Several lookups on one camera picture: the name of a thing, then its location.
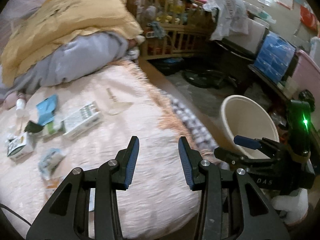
plastic bag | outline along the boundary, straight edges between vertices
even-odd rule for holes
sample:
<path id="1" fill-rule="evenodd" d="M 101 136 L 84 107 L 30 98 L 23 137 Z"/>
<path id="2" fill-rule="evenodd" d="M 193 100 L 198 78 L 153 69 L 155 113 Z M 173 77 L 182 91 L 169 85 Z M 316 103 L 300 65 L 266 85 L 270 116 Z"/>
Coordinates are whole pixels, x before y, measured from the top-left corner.
<path id="1" fill-rule="evenodd" d="M 222 40 L 229 32 L 248 34 L 248 16 L 243 0 L 207 0 L 204 10 L 219 9 L 217 27 L 210 40 Z"/>
<path id="2" fill-rule="evenodd" d="M 41 176 L 45 180 L 49 180 L 53 170 L 58 166 L 65 156 L 66 155 L 61 152 L 60 149 L 49 149 L 44 155 L 41 156 L 40 162 L 38 163 Z"/>
<path id="3" fill-rule="evenodd" d="M 310 39 L 310 47 L 311 51 L 313 50 L 313 54 L 316 53 L 316 46 L 320 44 L 320 38 L 319 37 L 312 37 Z"/>
<path id="4" fill-rule="evenodd" d="M 280 137 L 280 142 L 283 142 L 284 140 L 286 140 L 285 135 L 288 134 L 287 120 L 284 117 L 282 117 L 277 111 L 273 111 L 269 115 L 276 126 L 276 129 Z"/>

wooden crib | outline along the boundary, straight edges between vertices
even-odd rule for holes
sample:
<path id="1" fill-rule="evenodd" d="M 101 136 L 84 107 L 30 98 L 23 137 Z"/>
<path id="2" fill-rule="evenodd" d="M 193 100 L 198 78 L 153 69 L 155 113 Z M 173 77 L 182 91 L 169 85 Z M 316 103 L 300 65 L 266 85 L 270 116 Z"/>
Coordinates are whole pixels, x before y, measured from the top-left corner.
<path id="1" fill-rule="evenodd" d="M 127 9 L 141 25 L 146 41 L 140 48 L 144 59 L 191 57 L 208 52 L 207 41 L 214 30 L 211 12 L 197 1 L 127 0 Z M 154 9 L 153 19 L 146 13 Z M 162 39 L 155 37 L 148 23 L 156 20 L 164 29 Z"/>

white wall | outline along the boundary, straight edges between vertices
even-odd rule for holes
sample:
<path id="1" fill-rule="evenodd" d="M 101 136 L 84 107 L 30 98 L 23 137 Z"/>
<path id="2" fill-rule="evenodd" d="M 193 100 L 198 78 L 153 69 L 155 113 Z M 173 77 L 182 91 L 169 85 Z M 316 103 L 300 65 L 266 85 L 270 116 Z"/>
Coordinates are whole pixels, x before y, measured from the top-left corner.
<path id="1" fill-rule="evenodd" d="M 289 10 L 276 2 L 272 2 L 271 6 L 268 7 L 259 3 L 258 0 L 244 1 L 262 8 L 268 14 L 270 14 L 272 18 L 277 21 L 276 24 L 270 25 L 270 30 L 278 33 L 296 46 L 307 46 L 310 38 L 316 35 L 316 33 L 309 31 L 308 28 L 306 28 L 304 25 L 301 25 L 300 30 L 297 33 L 298 38 L 293 36 L 300 24 L 300 5 L 298 3 L 294 3 L 293 10 Z"/>

white bucket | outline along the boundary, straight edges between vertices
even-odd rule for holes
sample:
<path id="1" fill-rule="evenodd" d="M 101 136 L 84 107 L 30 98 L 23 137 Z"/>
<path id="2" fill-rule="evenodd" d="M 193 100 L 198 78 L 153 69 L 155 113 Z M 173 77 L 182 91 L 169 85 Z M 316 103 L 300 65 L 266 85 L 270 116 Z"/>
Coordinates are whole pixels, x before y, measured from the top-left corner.
<path id="1" fill-rule="evenodd" d="M 236 135 L 252 139 L 262 137 L 279 142 L 279 135 L 268 113 L 253 100 L 233 95 L 223 100 L 220 109 L 223 132 L 235 151 L 252 159 L 268 158 L 259 150 L 252 150 L 236 145 Z"/>

green led light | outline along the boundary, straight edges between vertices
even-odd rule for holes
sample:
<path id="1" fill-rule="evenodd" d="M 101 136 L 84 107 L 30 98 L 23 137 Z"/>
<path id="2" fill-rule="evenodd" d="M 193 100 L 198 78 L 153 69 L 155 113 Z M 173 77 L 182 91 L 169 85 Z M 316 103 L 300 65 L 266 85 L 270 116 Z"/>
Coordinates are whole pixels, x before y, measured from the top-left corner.
<path id="1" fill-rule="evenodd" d="M 307 130 L 308 130 L 308 120 L 306 119 L 306 117 L 303 114 L 303 123 L 306 126 Z"/>

